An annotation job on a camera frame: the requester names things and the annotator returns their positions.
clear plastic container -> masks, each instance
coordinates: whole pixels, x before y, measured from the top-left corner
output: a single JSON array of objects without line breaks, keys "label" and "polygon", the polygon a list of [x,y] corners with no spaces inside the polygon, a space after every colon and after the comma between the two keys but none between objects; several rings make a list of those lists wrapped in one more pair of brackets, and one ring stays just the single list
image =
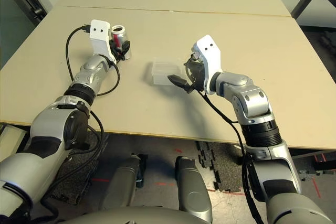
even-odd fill
[{"label": "clear plastic container", "polygon": [[156,85],[174,85],[170,82],[167,76],[175,74],[181,76],[180,62],[169,62],[161,59],[154,59],[152,76],[153,82]]}]

soda can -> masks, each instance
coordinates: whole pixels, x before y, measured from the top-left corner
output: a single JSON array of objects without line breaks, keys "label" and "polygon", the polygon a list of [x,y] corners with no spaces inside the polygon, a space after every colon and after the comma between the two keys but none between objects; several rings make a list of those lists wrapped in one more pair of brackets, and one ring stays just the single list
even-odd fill
[{"label": "soda can", "polygon": [[[112,26],[111,30],[112,37],[117,45],[117,48],[123,51],[122,45],[128,40],[125,27],[121,25],[116,25]],[[124,55],[124,60],[128,60],[129,58],[131,58],[131,49],[129,49]]]}]

white bracket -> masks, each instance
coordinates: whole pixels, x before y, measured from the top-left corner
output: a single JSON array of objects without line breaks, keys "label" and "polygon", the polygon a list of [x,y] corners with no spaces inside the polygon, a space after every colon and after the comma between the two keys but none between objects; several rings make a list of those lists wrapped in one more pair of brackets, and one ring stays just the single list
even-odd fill
[{"label": "white bracket", "polygon": [[210,35],[205,35],[194,44],[192,52],[194,52],[196,54],[195,57],[199,57],[204,64],[204,91],[207,94],[215,93],[210,90],[210,81],[216,72],[223,72],[220,63],[220,49]]},{"label": "white bracket", "polygon": [[117,60],[111,53],[109,44],[111,25],[106,21],[93,19],[90,27],[90,40],[93,47],[93,54],[104,55],[117,64]]}]

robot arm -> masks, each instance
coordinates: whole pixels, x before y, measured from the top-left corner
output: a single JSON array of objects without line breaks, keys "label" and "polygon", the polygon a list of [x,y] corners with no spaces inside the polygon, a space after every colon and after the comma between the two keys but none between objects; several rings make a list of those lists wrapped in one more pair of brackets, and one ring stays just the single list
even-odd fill
[{"label": "robot arm", "polygon": [[36,116],[29,148],[0,163],[0,217],[29,212],[46,193],[69,152],[86,139],[93,101],[107,73],[117,64],[109,37],[108,22],[91,22],[93,56],[64,95]]},{"label": "robot arm", "polygon": [[[233,105],[246,141],[250,185],[254,197],[266,202],[269,223],[294,223],[293,220],[300,219],[298,212],[330,223],[320,208],[301,195],[297,170],[280,136],[265,92],[245,75],[222,71],[220,56],[219,48],[206,35],[194,44],[191,58],[185,64],[192,85],[178,76],[168,78],[188,93],[194,89],[216,93]],[[295,223],[309,223],[306,221],[301,219]]]}]

gray floor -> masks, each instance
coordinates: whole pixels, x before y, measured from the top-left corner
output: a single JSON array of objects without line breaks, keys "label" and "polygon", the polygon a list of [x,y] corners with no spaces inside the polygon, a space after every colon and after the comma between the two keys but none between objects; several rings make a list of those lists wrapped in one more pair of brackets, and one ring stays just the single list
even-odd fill
[{"label": "gray floor", "polygon": [[[108,183],[118,164],[131,153],[148,154],[148,166],[145,172],[145,184],[137,189],[133,206],[163,206],[178,209],[177,185],[174,179],[176,157],[183,155],[196,159],[213,206],[213,223],[253,223],[242,191],[227,193],[214,190],[215,179],[212,170],[204,169],[197,162],[198,150],[194,141],[169,138],[144,137],[132,135],[111,135],[108,145],[99,158],[88,193],[77,206],[50,199],[58,207],[59,219],[71,219],[98,210],[99,202],[104,197]],[[326,214],[336,222],[334,186],[336,175],[315,174],[301,175],[303,194],[310,197]],[[266,222],[266,207],[263,202],[256,202],[257,208]],[[33,217],[49,214],[41,206],[36,206]]]}]

